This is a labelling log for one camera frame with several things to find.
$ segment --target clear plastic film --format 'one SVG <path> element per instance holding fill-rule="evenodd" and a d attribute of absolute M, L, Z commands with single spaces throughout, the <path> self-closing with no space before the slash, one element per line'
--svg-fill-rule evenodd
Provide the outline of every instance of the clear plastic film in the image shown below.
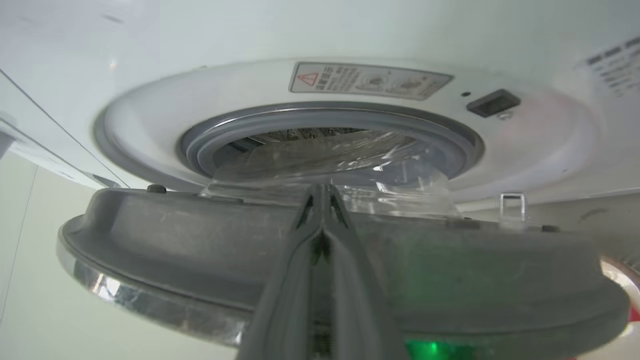
<path fill-rule="evenodd" d="M 267 143 L 222 165 L 201 195 L 299 206 L 310 184 L 332 184 L 350 211 L 459 217 L 434 156 L 428 142 L 381 131 Z"/>

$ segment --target screw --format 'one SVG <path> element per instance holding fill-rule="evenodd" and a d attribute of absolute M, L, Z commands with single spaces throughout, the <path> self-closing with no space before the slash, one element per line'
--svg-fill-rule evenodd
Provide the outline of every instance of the screw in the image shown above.
<path fill-rule="evenodd" d="M 166 193 L 166 188 L 160 184 L 151 184 L 147 186 L 148 193 Z"/>
<path fill-rule="evenodd" d="M 509 120 L 513 117 L 513 111 L 505 111 L 504 113 L 500 113 L 496 115 L 500 120 Z"/>

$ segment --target warning label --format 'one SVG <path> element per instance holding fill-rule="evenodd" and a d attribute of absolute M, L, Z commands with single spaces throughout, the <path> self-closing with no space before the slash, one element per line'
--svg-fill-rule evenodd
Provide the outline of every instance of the warning label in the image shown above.
<path fill-rule="evenodd" d="M 453 79 L 421 70 L 343 63 L 299 63 L 289 91 L 331 92 L 426 100 Z"/>
<path fill-rule="evenodd" d="M 640 37 L 594 55 L 586 63 L 614 96 L 640 92 Z"/>

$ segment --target gray plastic rim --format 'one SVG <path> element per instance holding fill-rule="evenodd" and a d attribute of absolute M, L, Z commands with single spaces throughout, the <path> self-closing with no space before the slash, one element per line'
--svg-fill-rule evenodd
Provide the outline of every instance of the gray plastic rim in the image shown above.
<path fill-rule="evenodd" d="M 473 167 L 484 144 L 471 128 L 434 113 L 368 102 L 293 102 L 259 106 L 213 117 L 182 138 L 179 157 L 191 170 L 210 177 L 213 154 L 251 135 L 301 127 L 352 127 L 393 131 L 437 144 L 447 161 L 439 166 L 449 179 Z"/>

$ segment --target chrome trim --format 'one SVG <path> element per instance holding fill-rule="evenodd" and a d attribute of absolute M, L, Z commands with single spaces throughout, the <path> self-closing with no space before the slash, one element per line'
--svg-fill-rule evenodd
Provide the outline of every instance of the chrome trim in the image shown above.
<path fill-rule="evenodd" d="M 250 313 L 202 302 L 108 274 L 99 265 L 80 260 L 62 238 L 56 245 L 60 264 L 84 289 L 130 313 L 171 330 L 206 341 L 237 347 Z"/>

